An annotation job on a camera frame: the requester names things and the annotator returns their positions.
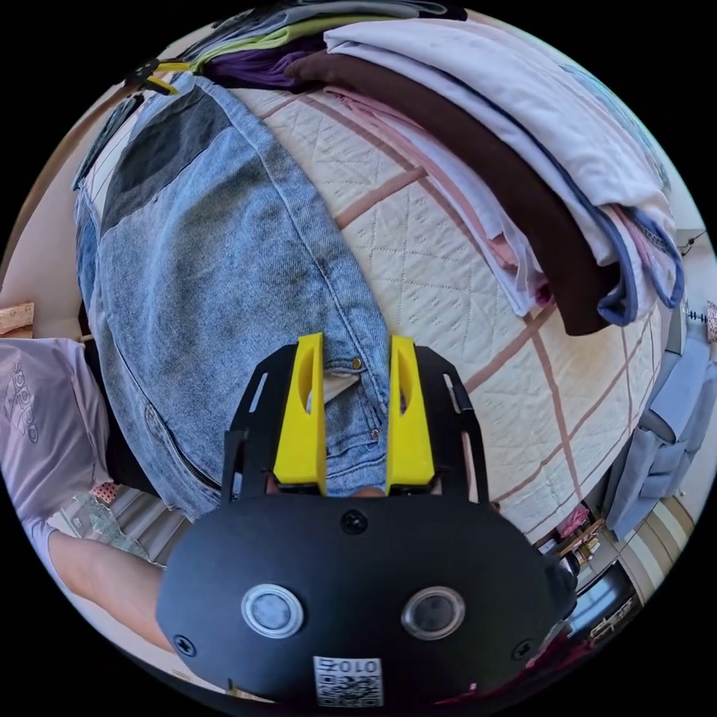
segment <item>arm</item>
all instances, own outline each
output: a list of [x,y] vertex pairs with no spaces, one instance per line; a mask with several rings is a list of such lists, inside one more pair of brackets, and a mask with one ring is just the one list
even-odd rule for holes
[[49,555],[58,576],[147,642],[174,654],[155,618],[163,571],[140,557],[55,530]]

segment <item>sticker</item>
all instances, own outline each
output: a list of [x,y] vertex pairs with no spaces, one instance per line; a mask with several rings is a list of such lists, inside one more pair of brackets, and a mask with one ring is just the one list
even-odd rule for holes
[[315,657],[319,707],[383,707],[380,659]]

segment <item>white t-shirt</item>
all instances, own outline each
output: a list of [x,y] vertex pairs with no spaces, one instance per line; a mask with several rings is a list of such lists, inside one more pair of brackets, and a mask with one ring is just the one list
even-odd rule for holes
[[56,580],[48,518],[110,480],[105,401],[84,345],[0,339],[0,468],[17,515]]

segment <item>bedspread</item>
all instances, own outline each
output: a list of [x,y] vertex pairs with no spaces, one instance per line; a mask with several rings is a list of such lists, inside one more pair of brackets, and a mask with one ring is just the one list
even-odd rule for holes
[[[634,430],[662,355],[657,309],[579,338],[554,308],[516,317],[461,217],[379,129],[322,90],[232,92],[316,185],[391,331],[456,366],[481,425],[491,499],[528,539],[541,538]],[[99,213],[135,120],[87,177]]]

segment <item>black border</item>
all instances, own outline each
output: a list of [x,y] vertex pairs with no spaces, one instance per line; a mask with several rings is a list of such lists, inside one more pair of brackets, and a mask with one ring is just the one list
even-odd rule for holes
[[[23,6],[13,7],[5,25],[5,57],[16,59],[6,60],[4,67],[3,237],[10,234],[47,157],[110,84],[176,38],[249,5],[204,2],[191,10],[186,7],[49,4],[24,16]],[[564,10],[549,4],[521,4],[517,9],[492,2],[476,9],[560,48],[623,98],[669,154],[710,226],[714,120],[708,88],[713,41],[711,19],[702,7],[680,3],[631,15],[624,2]],[[139,668],[78,618],[25,539],[4,486],[0,494],[6,593],[0,646],[12,675],[3,695],[9,703],[30,703],[38,712],[58,704],[125,713],[143,713],[155,704],[163,711],[210,714],[223,709],[214,693],[156,674],[153,668]],[[707,585],[714,562],[710,527],[715,503],[712,491],[687,549],[624,634],[585,668],[512,712],[613,710],[628,704],[666,707],[695,703],[707,695],[710,685],[699,683],[698,675],[703,674],[702,663],[714,661],[713,601]],[[195,698],[194,693],[203,693],[208,706],[185,699]],[[234,714],[291,713],[284,707],[230,702],[240,708]],[[463,704],[428,713],[482,710]]]

